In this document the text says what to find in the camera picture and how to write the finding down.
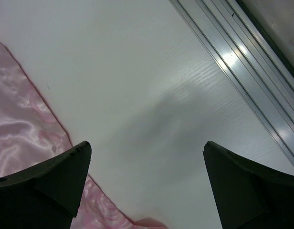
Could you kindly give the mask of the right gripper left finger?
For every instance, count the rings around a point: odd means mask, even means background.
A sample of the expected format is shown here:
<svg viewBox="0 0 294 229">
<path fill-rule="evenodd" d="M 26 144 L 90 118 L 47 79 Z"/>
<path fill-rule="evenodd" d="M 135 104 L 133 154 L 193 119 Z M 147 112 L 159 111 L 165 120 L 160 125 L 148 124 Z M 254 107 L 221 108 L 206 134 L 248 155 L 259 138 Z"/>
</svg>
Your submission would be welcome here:
<svg viewBox="0 0 294 229">
<path fill-rule="evenodd" d="M 91 161 L 83 141 L 20 172 L 0 177 L 0 229 L 68 229 L 77 216 Z"/>
</svg>

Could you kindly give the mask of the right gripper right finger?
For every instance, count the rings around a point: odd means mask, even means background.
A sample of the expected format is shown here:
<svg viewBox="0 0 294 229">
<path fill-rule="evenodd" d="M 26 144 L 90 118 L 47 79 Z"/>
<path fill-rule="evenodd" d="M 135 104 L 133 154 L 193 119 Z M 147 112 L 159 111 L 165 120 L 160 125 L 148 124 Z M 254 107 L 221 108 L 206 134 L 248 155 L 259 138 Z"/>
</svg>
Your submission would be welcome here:
<svg viewBox="0 0 294 229">
<path fill-rule="evenodd" d="M 212 141 L 203 150 L 224 229 L 294 229 L 294 176 Z"/>
</svg>

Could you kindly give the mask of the pink pillowcase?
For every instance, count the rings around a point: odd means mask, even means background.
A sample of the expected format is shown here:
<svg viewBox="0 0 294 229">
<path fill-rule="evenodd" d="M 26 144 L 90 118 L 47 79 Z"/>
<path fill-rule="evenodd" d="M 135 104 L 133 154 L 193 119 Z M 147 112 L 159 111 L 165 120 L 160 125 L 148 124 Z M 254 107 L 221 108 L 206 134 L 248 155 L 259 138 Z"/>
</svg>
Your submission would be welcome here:
<svg viewBox="0 0 294 229">
<path fill-rule="evenodd" d="M 0 43 L 0 177 L 51 159 L 72 146 L 21 66 Z M 70 229 L 163 229 L 159 221 L 126 217 L 87 174 Z"/>
</svg>

